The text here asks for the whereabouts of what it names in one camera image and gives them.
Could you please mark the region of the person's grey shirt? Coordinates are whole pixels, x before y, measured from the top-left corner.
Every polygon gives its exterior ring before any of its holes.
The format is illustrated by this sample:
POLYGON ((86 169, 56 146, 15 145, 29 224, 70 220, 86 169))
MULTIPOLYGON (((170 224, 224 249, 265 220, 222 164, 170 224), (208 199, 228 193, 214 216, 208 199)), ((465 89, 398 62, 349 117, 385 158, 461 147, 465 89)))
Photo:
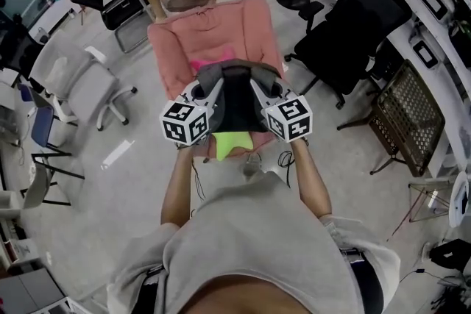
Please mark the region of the person's grey shirt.
POLYGON ((110 314, 131 314, 144 283, 157 290, 153 314, 177 314, 210 281, 249 276, 270 282, 313 314, 366 314, 357 260, 367 261, 388 304, 400 258, 360 221, 317 218, 273 173, 207 197, 184 225, 134 238, 107 286, 110 314))

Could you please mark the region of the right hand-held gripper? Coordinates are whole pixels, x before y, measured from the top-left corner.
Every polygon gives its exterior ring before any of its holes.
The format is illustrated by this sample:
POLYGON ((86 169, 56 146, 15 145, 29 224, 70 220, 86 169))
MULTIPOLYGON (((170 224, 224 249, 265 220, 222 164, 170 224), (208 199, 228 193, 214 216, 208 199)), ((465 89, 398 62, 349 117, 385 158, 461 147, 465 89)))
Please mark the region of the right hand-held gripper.
POLYGON ((250 84, 270 132, 287 143, 312 133, 313 112, 304 95, 298 95, 289 83, 275 78, 270 90, 254 79, 250 84))

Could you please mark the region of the white box appliance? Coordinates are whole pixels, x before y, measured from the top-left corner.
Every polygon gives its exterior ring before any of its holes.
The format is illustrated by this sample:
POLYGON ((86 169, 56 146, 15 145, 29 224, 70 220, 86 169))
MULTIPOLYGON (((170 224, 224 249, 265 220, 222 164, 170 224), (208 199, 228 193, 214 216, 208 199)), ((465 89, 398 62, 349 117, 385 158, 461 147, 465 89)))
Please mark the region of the white box appliance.
POLYGON ((431 69, 438 64, 435 53, 423 39, 415 40, 412 43, 412 49, 427 68, 431 69))
POLYGON ((447 15, 447 8, 442 0, 422 0, 437 20, 443 20, 447 15))

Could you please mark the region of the grey and black backpack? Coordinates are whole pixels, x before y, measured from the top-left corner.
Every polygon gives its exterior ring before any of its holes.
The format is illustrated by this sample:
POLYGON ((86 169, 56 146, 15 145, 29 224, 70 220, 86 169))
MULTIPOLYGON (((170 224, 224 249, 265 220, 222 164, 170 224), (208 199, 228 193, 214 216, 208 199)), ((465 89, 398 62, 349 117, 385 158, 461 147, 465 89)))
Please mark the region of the grey and black backpack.
POLYGON ((262 110, 294 92, 273 66, 240 59, 204 65, 196 80, 191 95, 212 106, 211 133, 267 132, 262 110))

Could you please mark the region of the white shelving unit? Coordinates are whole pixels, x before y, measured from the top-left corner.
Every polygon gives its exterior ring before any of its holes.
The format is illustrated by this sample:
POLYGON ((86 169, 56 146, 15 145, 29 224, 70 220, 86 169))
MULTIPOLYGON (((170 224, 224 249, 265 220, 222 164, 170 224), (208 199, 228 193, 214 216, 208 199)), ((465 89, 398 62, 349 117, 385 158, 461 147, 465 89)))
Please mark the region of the white shelving unit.
POLYGON ((419 72, 445 117, 445 130, 429 165, 434 177, 446 168, 471 174, 471 0, 442 1, 447 15, 439 21, 422 0, 406 0, 411 20, 388 36, 419 72), (419 38, 439 61, 431 69, 412 49, 419 38))

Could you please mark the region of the blue chair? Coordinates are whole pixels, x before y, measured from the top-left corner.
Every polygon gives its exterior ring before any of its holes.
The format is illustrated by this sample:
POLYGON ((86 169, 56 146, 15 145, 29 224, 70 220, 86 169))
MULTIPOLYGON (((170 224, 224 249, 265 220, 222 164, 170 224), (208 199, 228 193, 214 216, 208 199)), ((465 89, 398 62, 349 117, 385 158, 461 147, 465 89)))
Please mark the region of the blue chair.
POLYGON ((31 154, 32 162, 35 167, 35 173, 43 169, 46 173, 50 172, 72 176, 77 179, 85 180, 81 174, 74 173, 49 164, 50 157, 71 157, 72 153, 60 150, 56 145, 49 142, 49 136, 52 130, 54 120, 59 120, 55 115, 53 106, 42 96, 36 93, 31 87, 25 84, 18 84, 21 99, 23 102, 32 102, 35 107, 35 119, 32 125, 31 139, 46 152, 31 154))

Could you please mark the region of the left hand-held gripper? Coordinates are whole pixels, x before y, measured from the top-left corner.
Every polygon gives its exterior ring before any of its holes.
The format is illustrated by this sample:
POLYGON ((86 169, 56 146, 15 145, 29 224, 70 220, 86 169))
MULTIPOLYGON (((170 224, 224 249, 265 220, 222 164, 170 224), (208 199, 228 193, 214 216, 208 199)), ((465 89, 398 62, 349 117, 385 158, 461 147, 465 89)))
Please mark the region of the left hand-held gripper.
POLYGON ((179 145, 192 146, 207 137, 223 84, 224 80, 219 79, 209 94, 198 96, 202 86, 195 80, 175 100, 169 100, 159 117, 164 138, 179 145))

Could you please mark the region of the white rounded device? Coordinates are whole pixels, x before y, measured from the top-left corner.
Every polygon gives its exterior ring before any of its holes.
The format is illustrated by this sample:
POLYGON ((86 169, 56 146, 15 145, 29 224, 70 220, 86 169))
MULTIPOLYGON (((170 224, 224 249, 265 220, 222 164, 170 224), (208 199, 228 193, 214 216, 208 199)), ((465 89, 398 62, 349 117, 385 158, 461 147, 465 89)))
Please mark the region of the white rounded device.
POLYGON ((450 194, 450 206, 448 210, 450 227, 456 228, 460 226, 467 216, 471 216, 470 178, 466 171, 461 171, 455 179, 450 194))

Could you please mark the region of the person's right forearm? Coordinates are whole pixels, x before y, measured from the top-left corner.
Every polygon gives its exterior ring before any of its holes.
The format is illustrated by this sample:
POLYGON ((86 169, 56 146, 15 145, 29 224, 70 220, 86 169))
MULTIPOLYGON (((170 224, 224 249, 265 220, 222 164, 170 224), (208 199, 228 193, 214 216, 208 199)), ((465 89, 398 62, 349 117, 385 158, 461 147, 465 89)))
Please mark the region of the person's right forearm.
POLYGON ((301 201, 317 217, 332 214, 327 188, 303 139, 291 142, 301 201))

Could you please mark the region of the black cantilever chair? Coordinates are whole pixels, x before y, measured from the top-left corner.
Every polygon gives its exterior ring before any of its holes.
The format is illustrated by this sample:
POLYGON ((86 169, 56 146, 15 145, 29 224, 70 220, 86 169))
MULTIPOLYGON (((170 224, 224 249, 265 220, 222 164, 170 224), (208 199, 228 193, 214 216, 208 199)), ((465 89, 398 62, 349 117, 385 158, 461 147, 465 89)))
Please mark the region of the black cantilever chair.
POLYGON ((144 35, 133 46, 126 48, 119 37, 119 32, 143 14, 147 15, 151 24, 155 20, 151 10, 149 9, 149 3, 147 0, 111 0, 106 4, 104 3, 104 0, 70 1, 74 4, 99 11, 104 25, 108 30, 114 33, 119 48, 125 54, 131 52, 147 40, 147 35, 144 35))

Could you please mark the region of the person's left forearm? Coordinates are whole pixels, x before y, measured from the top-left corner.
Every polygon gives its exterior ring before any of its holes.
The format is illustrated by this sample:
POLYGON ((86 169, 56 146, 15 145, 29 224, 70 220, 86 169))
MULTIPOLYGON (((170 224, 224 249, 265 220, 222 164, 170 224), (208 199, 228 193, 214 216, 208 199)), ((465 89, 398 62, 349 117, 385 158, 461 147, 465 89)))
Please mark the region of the person's left forearm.
POLYGON ((191 171, 194 147, 179 149, 164 196, 160 223, 184 226, 191 214, 191 171))

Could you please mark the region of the black bag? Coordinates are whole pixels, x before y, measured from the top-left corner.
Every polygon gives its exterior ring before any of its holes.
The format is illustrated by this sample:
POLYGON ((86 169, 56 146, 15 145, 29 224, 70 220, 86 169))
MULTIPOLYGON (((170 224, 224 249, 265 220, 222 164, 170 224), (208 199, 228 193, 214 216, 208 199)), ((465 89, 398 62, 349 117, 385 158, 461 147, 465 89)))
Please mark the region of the black bag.
POLYGON ((438 266, 463 272, 471 260, 471 243, 455 239, 430 250, 431 261, 438 266))

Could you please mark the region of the grey folding chair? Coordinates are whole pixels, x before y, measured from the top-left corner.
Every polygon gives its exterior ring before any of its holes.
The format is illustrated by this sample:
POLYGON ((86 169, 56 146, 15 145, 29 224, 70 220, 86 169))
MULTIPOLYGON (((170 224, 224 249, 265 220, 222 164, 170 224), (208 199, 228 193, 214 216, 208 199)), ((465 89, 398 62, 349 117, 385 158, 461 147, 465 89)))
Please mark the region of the grey folding chair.
POLYGON ((20 191, 23 198, 23 208, 31 209, 42 204, 71 207, 69 201, 56 201, 47 199, 51 187, 59 188, 58 183, 53 180, 54 172, 40 163, 33 163, 30 169, 29 187, 20 191))

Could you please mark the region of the pink star pillow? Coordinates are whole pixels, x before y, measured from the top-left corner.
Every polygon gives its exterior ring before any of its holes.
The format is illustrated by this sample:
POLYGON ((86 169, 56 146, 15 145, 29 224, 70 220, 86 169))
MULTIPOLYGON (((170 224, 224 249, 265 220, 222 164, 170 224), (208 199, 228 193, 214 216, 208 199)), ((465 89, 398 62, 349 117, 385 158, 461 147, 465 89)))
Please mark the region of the pink star pillow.
POLYGON ((223 52, 222 55, 218 58, 215 59, 205 59, 205 60, 191 60, 190 65, 194 69, 195 72, 197 72, 201 67, 204 67, 206 65, 212 65, 214 63, 220 63, 226 60, 231 60, 236 57, 235 51, 231 47, 227 47, 223 52))

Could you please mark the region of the black mesh office chair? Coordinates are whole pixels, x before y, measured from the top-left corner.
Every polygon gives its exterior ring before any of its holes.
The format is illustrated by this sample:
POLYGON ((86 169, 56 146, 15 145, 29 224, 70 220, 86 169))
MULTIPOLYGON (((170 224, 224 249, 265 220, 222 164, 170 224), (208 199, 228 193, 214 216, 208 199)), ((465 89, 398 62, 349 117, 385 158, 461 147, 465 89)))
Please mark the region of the black mesh office chair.
POLYGON ((345 104, 359 81, 366 79, 366 67, 379 45, 412 16, 406 0, 337 0, 324 21, 314 24, 322 4, 312 1, 299 16, 307 22, 305 36, 286 61, 300 61, 313 75, 312 88, 324 82, 336 94, 336 107, 345 104))

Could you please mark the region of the brown perforated metal chair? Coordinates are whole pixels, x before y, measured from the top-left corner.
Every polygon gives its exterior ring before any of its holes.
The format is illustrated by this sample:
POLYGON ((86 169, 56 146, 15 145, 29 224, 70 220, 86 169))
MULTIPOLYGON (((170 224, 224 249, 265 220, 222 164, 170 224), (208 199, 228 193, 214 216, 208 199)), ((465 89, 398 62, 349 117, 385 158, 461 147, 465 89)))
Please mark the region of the brown perforated metal chair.
POLYGON ((389 155, 371 175, 392 163, 402 163, 412 176, 421 177, 438 146, 445 117, 416 68, 405 60, 372 100, 369 114, 337 130, 357 126, 369 126, 389 155))

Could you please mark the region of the light grey office chair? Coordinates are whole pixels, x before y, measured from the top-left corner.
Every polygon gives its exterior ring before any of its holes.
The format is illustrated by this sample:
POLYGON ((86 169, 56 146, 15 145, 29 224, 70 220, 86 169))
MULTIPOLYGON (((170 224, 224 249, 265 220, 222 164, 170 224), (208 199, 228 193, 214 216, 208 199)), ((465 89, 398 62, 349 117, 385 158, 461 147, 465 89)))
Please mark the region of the light grey office chair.
POLYGON ((62 30, 44 45, 30 76, 52 95, 62 122, 95 122, 102 131, 105 113, 111 111, 123 125, 129 123, 115 101, 125 93, 137 93, 137 87, 123 86, 107 67, 103 53, 92 46, 79 46, 62 30))

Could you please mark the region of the green star pillow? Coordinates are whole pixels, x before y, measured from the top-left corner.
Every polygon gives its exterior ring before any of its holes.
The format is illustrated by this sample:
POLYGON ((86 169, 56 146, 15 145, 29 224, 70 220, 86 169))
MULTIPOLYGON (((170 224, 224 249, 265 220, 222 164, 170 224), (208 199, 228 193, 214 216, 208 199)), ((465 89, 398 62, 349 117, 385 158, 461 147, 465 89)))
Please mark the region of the green star pillow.
POLYGON ((215 132, 216 159, 224 160, 234 148, 253 149, 253 142, 248 132, 215 132))

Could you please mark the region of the person's grey shoe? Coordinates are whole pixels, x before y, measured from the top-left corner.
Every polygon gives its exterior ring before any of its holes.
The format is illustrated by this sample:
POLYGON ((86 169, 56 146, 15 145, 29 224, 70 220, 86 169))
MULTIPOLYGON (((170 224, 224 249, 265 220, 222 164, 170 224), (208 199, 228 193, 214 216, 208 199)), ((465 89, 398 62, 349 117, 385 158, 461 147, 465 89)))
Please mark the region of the person's grey shoe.
POLYGON ((250 154, 247 161, 242 165, 242 174, 246 180, 251 179, 261 170, 262 159, 259 153, 250 154))

